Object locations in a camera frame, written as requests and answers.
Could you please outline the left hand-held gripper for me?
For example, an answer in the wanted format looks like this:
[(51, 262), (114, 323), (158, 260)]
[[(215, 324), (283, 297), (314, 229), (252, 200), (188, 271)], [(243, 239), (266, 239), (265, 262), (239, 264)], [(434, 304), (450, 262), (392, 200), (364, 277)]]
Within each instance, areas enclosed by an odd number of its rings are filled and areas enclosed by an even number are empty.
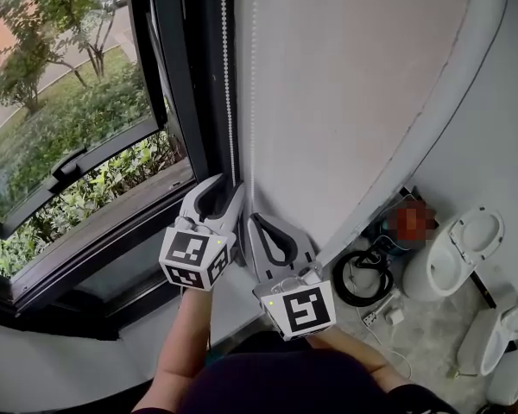
[[(174, 225), (167, 227), (159, 264), (170, 284), (208, 292), (232, 262), (237, 239), (232, 230), (243, 210), (245, 184), (239, 182), (220, 213), (212, 215), (224, 185), (224, 174), (199, 183), (185, 195)], [(205, 219), (207, 224), (199, 223)]]

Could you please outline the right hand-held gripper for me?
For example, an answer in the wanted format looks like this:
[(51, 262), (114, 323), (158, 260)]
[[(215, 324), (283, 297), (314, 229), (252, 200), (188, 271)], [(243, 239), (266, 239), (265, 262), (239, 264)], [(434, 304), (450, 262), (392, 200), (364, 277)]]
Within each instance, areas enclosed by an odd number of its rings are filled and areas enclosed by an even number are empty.
[[(315, 253), (306, 232), (276, 216), (253, 213), (248, 233), (258, 280), (265, 281), (253, 294), (283, 341), (333, 326), (332, 284), (312, 262)], [(274, 279), (284, 271), (290, 272)]]

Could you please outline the person's right forearm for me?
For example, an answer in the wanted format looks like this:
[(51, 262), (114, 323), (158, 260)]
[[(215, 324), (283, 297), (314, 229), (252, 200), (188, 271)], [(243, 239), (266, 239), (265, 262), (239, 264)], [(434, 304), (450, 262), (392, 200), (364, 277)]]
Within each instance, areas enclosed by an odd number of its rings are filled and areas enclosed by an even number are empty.
[(349, 355), (368, 371), (385, 392), (391, 392), (399, 386), (413, 384), (410, 379), (402, 376), (377, 349), (336, 326), (310, 335), (306, 339), (313, 348), (332, 349)]

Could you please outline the person's left forearm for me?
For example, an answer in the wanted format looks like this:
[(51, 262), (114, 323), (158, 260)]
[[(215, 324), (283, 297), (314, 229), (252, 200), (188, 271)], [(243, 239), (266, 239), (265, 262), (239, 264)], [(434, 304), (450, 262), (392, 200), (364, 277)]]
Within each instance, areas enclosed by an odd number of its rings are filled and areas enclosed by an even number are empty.
[(131, 414), (175, 413), (205, 365), (212, 293), (188, 288), (161, 349), (150, 388)]

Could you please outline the black open window sash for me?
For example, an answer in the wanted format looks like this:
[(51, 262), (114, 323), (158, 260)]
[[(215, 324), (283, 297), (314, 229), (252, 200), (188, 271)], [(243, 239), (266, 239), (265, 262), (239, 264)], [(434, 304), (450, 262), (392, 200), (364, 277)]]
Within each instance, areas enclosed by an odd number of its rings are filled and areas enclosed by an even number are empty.
[[(115, 19), (115, 0), (9, 0), (8, 12), (33, 17), (2, 74), (10, 99), (24, 106), (27, 121), (0, 144), (0, 239), (58, 197), (46, 189), (52, 167), (75, 149), (81, 176), (161, 130), (167, 109), (160, 68), (150, 35), (151, 0), (128, 0), (136, 61), (104, 69), (103, 45)], [(38, 82), (60, 48), (77, 46), (89, 54), (97, 81), (46, 102)]]

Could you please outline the white plastic rod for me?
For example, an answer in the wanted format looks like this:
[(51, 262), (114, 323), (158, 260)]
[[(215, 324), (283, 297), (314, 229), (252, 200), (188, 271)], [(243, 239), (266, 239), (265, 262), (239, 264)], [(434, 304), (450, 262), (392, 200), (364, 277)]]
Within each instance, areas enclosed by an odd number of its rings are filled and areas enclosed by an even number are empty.
[(392, 301), (398, 299), (400, 296), (401, 292), (398, 289), (394, 289), (381, 301), (373, 313), (378, 316)]

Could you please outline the person's black shirt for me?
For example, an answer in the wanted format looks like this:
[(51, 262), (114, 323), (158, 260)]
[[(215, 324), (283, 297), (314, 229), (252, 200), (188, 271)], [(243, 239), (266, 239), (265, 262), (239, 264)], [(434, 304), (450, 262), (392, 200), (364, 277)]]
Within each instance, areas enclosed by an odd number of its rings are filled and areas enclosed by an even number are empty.
[(389, 371), (326, 348), (237, 352), (205, 367), (180, 396), (166, 386), (131, 414), (458, 414)]

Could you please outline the red topped vacuum cleaner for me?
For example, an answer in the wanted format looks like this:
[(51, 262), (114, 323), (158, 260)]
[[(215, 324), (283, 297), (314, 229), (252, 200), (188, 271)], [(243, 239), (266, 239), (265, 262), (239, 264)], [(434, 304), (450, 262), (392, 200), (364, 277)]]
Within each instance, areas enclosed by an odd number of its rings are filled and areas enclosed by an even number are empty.
[(435, 210), (423, 200), (407, 198), (386, 213), (381, 231), (400, 249), (409, 251), (425, 247), (438, 226)]

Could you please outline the white toilet with open seat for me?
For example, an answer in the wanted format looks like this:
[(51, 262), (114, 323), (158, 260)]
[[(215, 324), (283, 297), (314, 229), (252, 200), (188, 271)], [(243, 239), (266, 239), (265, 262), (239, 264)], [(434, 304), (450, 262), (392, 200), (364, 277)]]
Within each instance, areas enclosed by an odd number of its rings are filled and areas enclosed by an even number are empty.
[(461, 374), (487, 376), (510, 342), (518, 341), (518, 304), (481, 310), (475, 316), (457, 352)]

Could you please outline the black window frame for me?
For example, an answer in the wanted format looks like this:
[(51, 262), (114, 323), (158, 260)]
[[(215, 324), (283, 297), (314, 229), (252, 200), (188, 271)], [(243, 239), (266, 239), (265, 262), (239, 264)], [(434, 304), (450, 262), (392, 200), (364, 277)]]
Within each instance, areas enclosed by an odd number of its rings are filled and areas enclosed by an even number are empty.
[[(28, 119), (2, 74), (33, 17), (0, 0), (0, 144)], [(200, 181), (233, 173), (237, 137), (234, 0), (151, 0), (150, 35), (167, 122), (87, 173), (0, 239), (0, 327), (19, 332), (114, 340), (119, 331), (177, 295), (158, 263), (164, 230)], [(104, 69), (133, 64), (128, 0), (115, 0), (103, 45)], [(87, 51), (61, 47), (38, 82), (46, 102), (97, 81)]]

